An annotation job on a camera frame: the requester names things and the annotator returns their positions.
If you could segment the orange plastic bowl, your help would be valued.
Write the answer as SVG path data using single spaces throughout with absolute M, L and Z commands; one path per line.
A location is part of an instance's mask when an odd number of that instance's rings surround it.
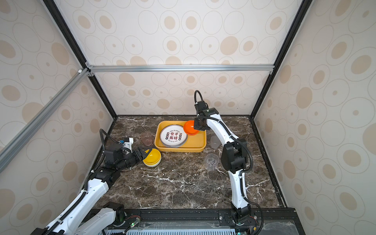
M 187 121 L 183 126 L 183 130 L 188 136 L 194 136 L 199 133 L 199 130 L 194 128 L 194 120 Z

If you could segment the yellow bowl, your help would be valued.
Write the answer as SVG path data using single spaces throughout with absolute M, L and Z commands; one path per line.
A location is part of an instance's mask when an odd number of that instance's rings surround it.
M 146 150 L 145 154 L 146 154 L 146 158 L 143 160 L 143 163 L 144 162 L 155 163 L 155 162 L 162 159 L 160 151 L 155 149 L 155 148 L 153 148 L 151 150 L 149 150 L 149 149 Z

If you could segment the white bowl stack bottom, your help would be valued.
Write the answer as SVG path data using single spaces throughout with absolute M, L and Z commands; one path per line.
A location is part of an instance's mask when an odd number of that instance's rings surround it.
M 144 162 L 144 164 L 147 166 L 147 167 L 156 167 L 160 164 L 161 160 L 155 162 L 155 163 L 147 163 L 147 162 Z

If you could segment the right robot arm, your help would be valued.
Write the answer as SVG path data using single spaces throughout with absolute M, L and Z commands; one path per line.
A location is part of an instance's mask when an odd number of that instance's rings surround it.
M 251 203 L 245 189 L 245 173 L 253 167 L 253 159 L 245 139 L 236 136 L 224 123 L 215 108 L 203 100 L 195 102 L 195 130 L 212 130 L 223 146 L 221 164 L 228 172 L 232 189 L 232 218 L 243 223 L 251 214 Z

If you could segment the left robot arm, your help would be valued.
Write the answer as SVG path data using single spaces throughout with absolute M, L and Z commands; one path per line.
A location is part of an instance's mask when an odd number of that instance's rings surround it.
M 45 228 L 36 228 L 34 235 L 96 235 L 108 226 L 119 227 L 127 220 L 124 206 L 109 202 L 85 221 L 97 201 L 106 194 L 124 169 L 136 166 L 152 152 L 150 147 L 132 147 L 133 141 L 114 142 L 103 146 L 102 160 L 92 170 L 83 189 L 72 203 Z

